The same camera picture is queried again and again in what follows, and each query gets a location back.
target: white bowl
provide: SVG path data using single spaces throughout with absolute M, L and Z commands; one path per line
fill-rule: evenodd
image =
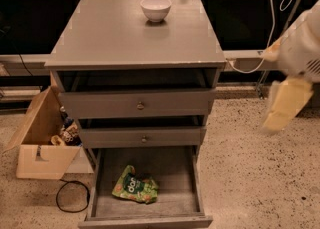
M 142 0 L 140 6 L 143 13 L 151 22 L 161 22 L 169 13 L 170 0 Z

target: cardboard box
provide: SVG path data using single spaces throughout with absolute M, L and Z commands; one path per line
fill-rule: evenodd
M 53 146 L 63 125 L 60 103 L 51 87 L 36 95 L 5 151 L 20 146 L 18 178 L 61 179 L 65 173 L 93 173 L 83 147 Z

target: blurry white object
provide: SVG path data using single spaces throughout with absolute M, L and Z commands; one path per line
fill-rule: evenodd
M 161 22 L 169 13 L 172 2 L 170 0 L 142 0 L 141 8 L 151 22 Z
M 271 86 L 262 128 L 282 130 L 308 103 L 312 84 L 320 82 L 320 0 L 303 12 L 288 30 L 262 54 L 276 61 L 287 79 Z

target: chip bag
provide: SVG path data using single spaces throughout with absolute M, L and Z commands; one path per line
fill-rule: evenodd
M 112 190 L 112 195 L 140 203 L 152 203 L 157 200 L 158 185 L 150 177 L 144 180 L 135 178 L 135 169 L 128 165 Z

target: terrazzo floor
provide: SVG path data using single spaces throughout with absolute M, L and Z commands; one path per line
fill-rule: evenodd
M 259 132 L 266 101 L 252 93 L 220 95 L 208 121 L 198 166 L 210 229 L 320 228 L 320 110 L 304 110 L 277 135 Z M 59 211 L 60 181 L 15 177 L 18 148 L 2 153 L 23 114 L 0 115 L 0 228 L 73 229 L 86 212 Z M 90 174 L 65 175 L 90 186 Z M 84 204 L 84 190 L 64 204 Z

